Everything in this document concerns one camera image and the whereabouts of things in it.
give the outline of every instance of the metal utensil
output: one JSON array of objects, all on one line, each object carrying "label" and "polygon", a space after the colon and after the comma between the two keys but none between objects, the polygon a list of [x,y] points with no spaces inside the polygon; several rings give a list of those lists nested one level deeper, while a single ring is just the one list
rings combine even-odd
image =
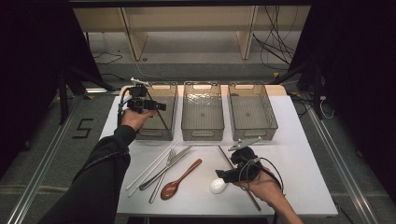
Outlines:
[{"label": "metal utensil", "polygon": [[186,152],[192,148],[193,145],[184,148],[181,152],[177,153],[177,155],[172,158],[171,162],[169,163],[169,165],[166,165],[158,174],[156,174],[154,177],[152,177],[150,180],[146,181],[144,184],[139,186],[140,190],[146,189],[148,186],[150,186],[156,179],[160,178],[161,175],[168,170],[169,168],[171,168],[177,161],[179,161],[185,154]]},{"label": "metal utensil", "polygon": [[[166,165],[169,165],[169,163],[171,162],[172,158],[175,157],[175,155],[176,155],[176,152],[175,152],[174,149],[172,149],[169,152],[169,156],[168,156],[168,160],[166,161]],[[154,191],[152,191],[151,197],[149,198],[149,201],[148,201],[149,203],[153,203],[154,202],[155,196],[157,195],[158,190],[160,189],[160,186],[161,186],[161,183],[163,182],[163,177],[165,176],[165,174],[166,174],[166,172],[164,172],[161,175],[161,178],[158,181],[157,186],[155,187]]]}]

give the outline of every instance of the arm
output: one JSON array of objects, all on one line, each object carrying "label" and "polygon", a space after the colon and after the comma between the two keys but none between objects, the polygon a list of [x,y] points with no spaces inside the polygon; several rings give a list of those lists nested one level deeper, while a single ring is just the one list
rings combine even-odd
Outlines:
[{"label": "arm", "polygon": [[249,189],[256,197],[274,208],[283,223],[303,223],[288,200],[283,195],[275,180],[263,171],[251,182],[234,183],[236,186]]},{"label": "arm", "polygon": [[101,139],[69,190],[39,223],[113,223],[120,188],[131,161],[128,146],[155,111],[136,114],[125,110],[114,135]]}]

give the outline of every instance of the white table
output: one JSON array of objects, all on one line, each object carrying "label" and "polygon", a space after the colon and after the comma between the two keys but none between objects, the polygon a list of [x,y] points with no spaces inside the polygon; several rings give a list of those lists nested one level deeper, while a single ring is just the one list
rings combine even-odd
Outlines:
[{"label": "white table", "polygon": [[[174,141],[177,140],[176,150],[179,152],[188,145],[195,144],[195,146],[168,170],[154,203],[149,203],[149,197],[157,182],[146,190],[137,189],[131,197],[128,197],[131,189],[126,190],[125,188],[173,142],[133,141],[129,146],[132,157],[131,165],[126,172],[120,191],[118,213],[144,217],[256,217],[274,213],[271,207],[260,200],[257,202],[262,210],[258,211],[247,193],[232,184],[229,184],[221,194],[212,194],[209,191],[209,183],[218,178],[215,170],[230,169],[229,164],[221,155],[218,145],[223,148],[228,157],[231,157],[232,154],[227,150],[233,144],[233,139],[226,86],[222,86],[221,91],[225,123],[223,140],[220,142],[184,142],[180,128],[183,88],[179,86],[174,135]],[[116,129],[119,101],[120,97],[116,97],[101,137],[113,134]],[[270,101],[279,127],[272,141],[261,142],[251,148],[256,155],[270,160],[276,166],[283,178],[284,193],[299,216],[336,216],[337,210],[291,99],[289,96],[270,96]],[[199,158],[203,162],[180,183],[176,195],[163,201],[160,197],[163,186],[180,178]],[[165,162],[166,158],[147,179],[158,173],[164,167]],[[266,161],[262,161],[262,164],[274,171]],[[132,189],[137,187],[140,182],[140,180],[137,181]]]}]

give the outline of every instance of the hand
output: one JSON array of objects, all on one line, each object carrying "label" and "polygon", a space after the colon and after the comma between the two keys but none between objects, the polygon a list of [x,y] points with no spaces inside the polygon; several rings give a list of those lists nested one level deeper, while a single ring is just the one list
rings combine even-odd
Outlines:
[{"label": "hand", "polygon": [[271,176],[263,171],[260,171],[257,177],[250,182],[243,181],[234,184],[238,187],[250,190],[256,197],[267,202],[270,206],[273,206],[274,202],[284,198],[279,185]]},{"label": "hand", "polygon": [[149,110],[143,114],[138,114],[127,108],[123,111],[121,125],[129,125],[131,126],[136,132],[143,127],[146,119],[153,117],[157,114],[155,110]]}]

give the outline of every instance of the gray carpet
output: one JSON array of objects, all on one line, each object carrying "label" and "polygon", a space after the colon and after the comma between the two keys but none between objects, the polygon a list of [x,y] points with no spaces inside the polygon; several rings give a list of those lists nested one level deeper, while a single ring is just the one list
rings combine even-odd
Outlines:
[{"label": "gray carpet", "polygon": [[[126,79],[120,80],[110,75],[104,75],[105,82],[115,87],[130,84],[130,77],[143,80],[158,80],[157,77],[166,77],[179,82],[215,79],[222,83],[242,79],[270,82],[274,79],[272,70],[265,69],[262,64],[144,64],[140,67],[144,74],[156,77],[139,75],[138,70],[132,64],[99,65],[99,68],[101,73],[111,73]],[[298,77],[291,78],[288,82],[296,80],[298,80]],[[86,83],[86,86],[96,87],[90,83]],[[288,91],[295,91],[295,83],[285,85],[285,87]],[[23,223],[36,223],[63,195],[64,190],[70,185],[75,173],[87,159],[92,147],[99,139],[113,99],[114,95],[94,95],[93,99],[84,100],[80,104],[58,153],[43,180],[42,188],[35,196]],[[58,102],[54,102],[52,109],[48,111],[35,135],[32,136],[30,150],[20,153],[0,181],[0,223],[7,221],[14,205],[21,196],[23,187],[29,183],[35,168],[50,144],[52,136],[58,129],[60,105]],[[304,111],[299,103],[296,103],[295,107],[298,113]],[[91,119],[83,121],[81,127],[92,129],[87,138],[73,138],[83,136],[86,133],[85,131],[78,131],[78,125],[82,119]],[[347,161],[351,173],[372,206],[379,223],[394,223],[396,207],[376,180],[364,158],[355,153],[356,148],[344,123],[336,116],[333,119],[325,119],[324,122],[343,158]],[[362,223],[362,219],[308,114],[301,117],[301,123],[334,201],[345,210],[354,223]],[[128,217],[119,216],[116,223],[127,223],[127,220]],[[303,221],[305,223],[348,223],[346,215],[342,212],[337,217],[330,218],[303,217]]]}]

